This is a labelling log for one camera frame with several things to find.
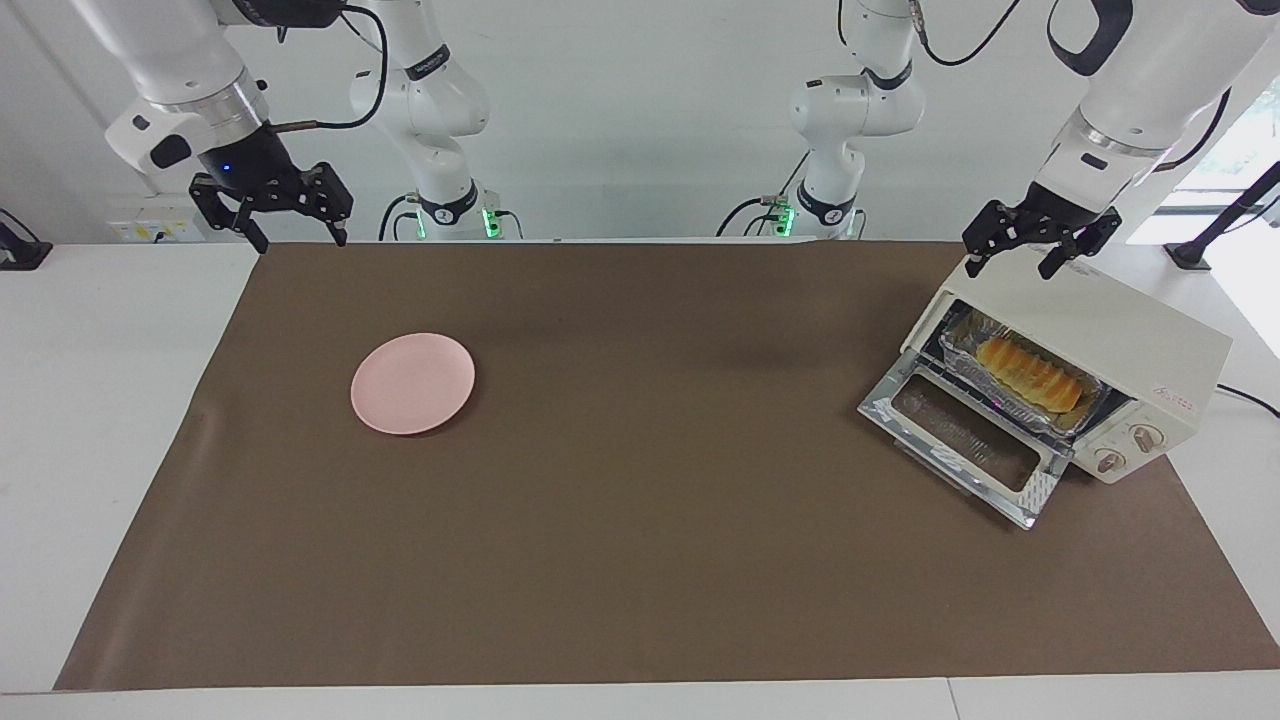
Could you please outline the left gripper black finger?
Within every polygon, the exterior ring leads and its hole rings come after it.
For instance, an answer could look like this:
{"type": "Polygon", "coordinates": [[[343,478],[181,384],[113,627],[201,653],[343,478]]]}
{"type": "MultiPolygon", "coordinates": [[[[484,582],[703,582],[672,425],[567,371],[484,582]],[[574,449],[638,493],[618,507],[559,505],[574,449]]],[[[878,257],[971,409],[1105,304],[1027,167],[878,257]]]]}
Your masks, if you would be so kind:
{"type": "Polygon", "coordinates": [[[977,278],[988,260],[1019,246],[1015,214],[998,200],[988,201],[963,232],[964,263],[969,278],[977,278]]]}
{"type": "Polygon", "coordinates": [[[1051,240],[1051,249],[1038,265],[1039,277],[1048,281],[1071,260],[1080,256],[1093,258],[1110,241],[1121,223],[1123,218],[1117,210],[1106,210],[1101,217],[1079,229],[1071,229],[1061,222],[1047,222],[1046,233],[1051,240]]]}

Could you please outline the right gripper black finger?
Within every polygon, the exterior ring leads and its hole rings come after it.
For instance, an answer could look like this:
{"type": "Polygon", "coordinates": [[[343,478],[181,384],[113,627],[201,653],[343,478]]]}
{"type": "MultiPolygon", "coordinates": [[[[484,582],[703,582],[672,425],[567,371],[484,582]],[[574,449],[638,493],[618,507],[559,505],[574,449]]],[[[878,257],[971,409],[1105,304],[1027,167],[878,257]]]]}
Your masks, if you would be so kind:
{"type": "Polygon", "coordinates": [[[253,214],[256,201],[225,188],[212,176],[193,176],[189,196],[201,217],[214,231],[228,231],[246,240],[256,252],[266,252],[269,238],[253,214]]]}
{"type": "Polygon", "coordinates": [[[305,215],[321,222],[338,247],[347,245],[352,210],[353,196],[329,163],[305,172],[305,215]]]}

